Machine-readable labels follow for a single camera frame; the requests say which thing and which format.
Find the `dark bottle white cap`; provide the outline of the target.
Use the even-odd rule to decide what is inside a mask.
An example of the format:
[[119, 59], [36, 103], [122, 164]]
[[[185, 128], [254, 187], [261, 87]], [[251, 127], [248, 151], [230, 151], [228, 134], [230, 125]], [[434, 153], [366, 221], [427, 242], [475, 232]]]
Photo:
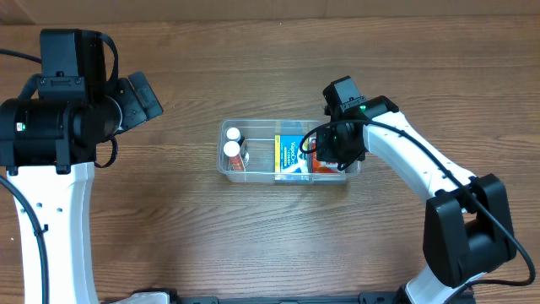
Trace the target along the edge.
[[245, 137], [243, 136], [239, 128], [228, 128], [225, 131], [225, 136], [228, 141], [235, 141], [239, 146], [241, 146], [245, 140]]

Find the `orange tube white cap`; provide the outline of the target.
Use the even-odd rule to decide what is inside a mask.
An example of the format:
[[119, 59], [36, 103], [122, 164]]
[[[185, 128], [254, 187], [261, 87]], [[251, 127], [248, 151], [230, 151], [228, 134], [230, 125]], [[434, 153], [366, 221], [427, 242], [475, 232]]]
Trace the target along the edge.
[[229, 163], [234, 171], [245, 171], [246, 162], [248, 160], [248, 153], [236, 141], [228, 141], [224, 144], [224, 154], [229, 159]]

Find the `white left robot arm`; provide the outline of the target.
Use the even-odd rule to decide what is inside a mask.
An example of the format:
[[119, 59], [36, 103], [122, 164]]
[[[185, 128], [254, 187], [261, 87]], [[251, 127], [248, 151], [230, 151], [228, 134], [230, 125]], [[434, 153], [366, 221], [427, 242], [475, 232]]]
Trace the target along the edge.
[[147, 78], [39, 77], [1, 105], [1, 182], [18, 209], [27, 303], [96, 303], [89, 203], [96, 148], [162, 114]]

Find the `blue yellow VapoDrops box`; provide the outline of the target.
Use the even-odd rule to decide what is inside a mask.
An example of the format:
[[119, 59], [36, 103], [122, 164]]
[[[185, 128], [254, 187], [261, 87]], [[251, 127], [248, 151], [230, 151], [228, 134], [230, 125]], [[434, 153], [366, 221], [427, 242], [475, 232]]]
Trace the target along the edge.
[[277, 173], [308, 173], [307, 149], [302, 135], [276, 135], [274, 137], [274, 169]]

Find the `red medicine box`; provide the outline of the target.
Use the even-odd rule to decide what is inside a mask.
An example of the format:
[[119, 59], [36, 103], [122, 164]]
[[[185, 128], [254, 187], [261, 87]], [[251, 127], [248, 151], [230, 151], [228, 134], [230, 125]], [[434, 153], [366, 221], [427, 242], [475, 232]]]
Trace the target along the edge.
[[310, 155], [310, 170], [312, 173], [340, 174], [338, 163], [334, 161], [332, 151], [322, 143], [317, 143], [315, 138], [310, 140], [310, 149], [316, 149]]

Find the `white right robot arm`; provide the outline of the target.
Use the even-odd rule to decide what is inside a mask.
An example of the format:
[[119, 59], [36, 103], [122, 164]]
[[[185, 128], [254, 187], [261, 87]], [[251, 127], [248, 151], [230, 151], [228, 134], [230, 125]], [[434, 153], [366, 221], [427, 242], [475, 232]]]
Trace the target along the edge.
[[416, 132], [384, 95], [326, 93], [330, 121], [314, 130], [318, 159], [344, 169], [371, 153], [424, 202], [424, 270], [394, 292], [361, 303], [472, 303], [470, 288], [512, 260], [518, 246], [503, 182], [453, 163]]

